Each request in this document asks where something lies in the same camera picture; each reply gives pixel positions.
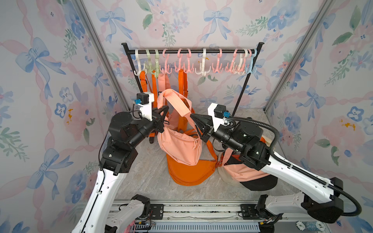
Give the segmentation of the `pink crossbody bag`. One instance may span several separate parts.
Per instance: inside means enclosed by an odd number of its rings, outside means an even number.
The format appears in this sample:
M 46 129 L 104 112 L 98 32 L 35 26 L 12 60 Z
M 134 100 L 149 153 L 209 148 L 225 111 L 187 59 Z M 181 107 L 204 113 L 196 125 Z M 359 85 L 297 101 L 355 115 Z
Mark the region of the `pink crossbody bag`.
M 169 125 L 170 122 L 169 124 L 165 125 L 164 132 L 159 133 L 157 136 L 161 149 L 178 163 L 188 166 L 197 165 L 202 153 L 201 139 L 199 137 L 194 138 L 185 133 L 180 133 L 177 130 L 173 130 Z M 194 130 L 196 129 L 192 119 L 188 123 L 188 126 L 191 126 Z
M 252 180 L 257 180 L 263 177 L 268 176 L 269 174 L 258 171 L 255 169 L 251 169 L 241 164 L 232 164 L 232 165 L 225 165 L 230 158 L 233 158 L 232 153 L 234 151 L 232 149 L 227 149 L 224 152 L 224 156 L 222 159 L 222 167 L 228 172 L 228 174 L 238 182 L 247 182 Z

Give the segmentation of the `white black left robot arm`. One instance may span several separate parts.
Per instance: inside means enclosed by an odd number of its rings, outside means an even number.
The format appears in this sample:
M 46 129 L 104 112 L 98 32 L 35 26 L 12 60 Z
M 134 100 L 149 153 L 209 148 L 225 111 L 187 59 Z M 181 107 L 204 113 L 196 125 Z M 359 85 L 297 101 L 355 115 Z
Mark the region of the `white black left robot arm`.
M 130 202 L 109 217 L 119 187 L 129 173 L 138 152 L 136 147 L 153 132 L 164 131 L 168 107 L 151 110 L 147 119 L 133 119 L 129 112 L 120 112 L 111 119 L 107 148 L 102 153 L 96 184 L 87 206 L 73 229 L 74 233 L 123 233 L 139 219 L 148 219 L 150 199 L 135 195 Z

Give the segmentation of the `black crossbody bag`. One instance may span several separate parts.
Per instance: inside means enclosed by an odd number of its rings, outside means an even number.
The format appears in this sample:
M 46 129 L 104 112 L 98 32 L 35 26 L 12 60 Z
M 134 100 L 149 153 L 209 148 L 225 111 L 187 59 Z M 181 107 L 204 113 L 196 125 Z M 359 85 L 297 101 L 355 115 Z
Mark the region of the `black crossbody bag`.
M 241 164 L 241 163 L 243 162 L 237 159 L 235 156 L 233 156 L 233 158 L 230 158 L 225 165 Z M 228 176 L 234 182 L 238 182 L 234 180 L 229 174 Z M 252 180 L 252 181 L 247 181 L 247 182 L 238 182 L 238 183 L 244 186 L 245 188 L 249 189 L 250 191 L 268 191 L 276 187 L 278 183 L 278 178 L 269 174 L 268 176 L 257 179 L 257 180 Z

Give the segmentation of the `beige crossbody bag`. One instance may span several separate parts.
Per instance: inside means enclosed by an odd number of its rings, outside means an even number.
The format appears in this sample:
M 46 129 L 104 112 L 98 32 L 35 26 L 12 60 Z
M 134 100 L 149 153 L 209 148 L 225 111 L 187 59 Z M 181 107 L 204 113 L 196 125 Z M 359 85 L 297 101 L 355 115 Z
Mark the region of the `beige crossbody bag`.
M 224 156 L 224 152 L 221 153 L 221 156 L 220 156 L 221 166 L 218 167 L 218 173 L 219 173 L 221 179 L 222 179 L 224 182 L 226 182 L 226 183 L 228 183 L 228 184 L 230 184 L 230 185 L 237 186 L 237 187 L 244 187 L 244 186 L 242 186 L 241 184 L 239 184 L 238 182 L 234 182 L 234 181 L 233 181 L 233 180 L 228 176 L 228 174 L 225 172 L 225 170 L 223 169 L 223 167 L 222 167 L 222 159 L 223 159 L 223 156 Z M 234 151 L 234 152 L 232 153 L 232 156 L 235 156 L 237 159 L 239 159 L 239 156 L 240 156 L 240 155 L 237 154 L 236 151 Z

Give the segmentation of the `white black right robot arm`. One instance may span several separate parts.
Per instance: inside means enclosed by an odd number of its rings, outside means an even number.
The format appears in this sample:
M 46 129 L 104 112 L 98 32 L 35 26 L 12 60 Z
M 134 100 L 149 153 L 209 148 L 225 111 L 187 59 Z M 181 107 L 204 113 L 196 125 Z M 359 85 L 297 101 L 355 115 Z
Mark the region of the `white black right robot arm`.
M 248 168 L 275 176 L 299 189 L 287 196 L 261 196 L 256 210 L 263 218 L 279 218 L 285 213 L 308 214 L 335 223 L 340 216 L 354 217 L 362 212 L 360 203 L 343 190 L 339 178 L 322 178 L 281 157 L 274 151 L 279 131 L 273 126 L 243 117 L 215 118 L 191 114 L 203 141 L 220 141 L 228 150 L 240 153 Z

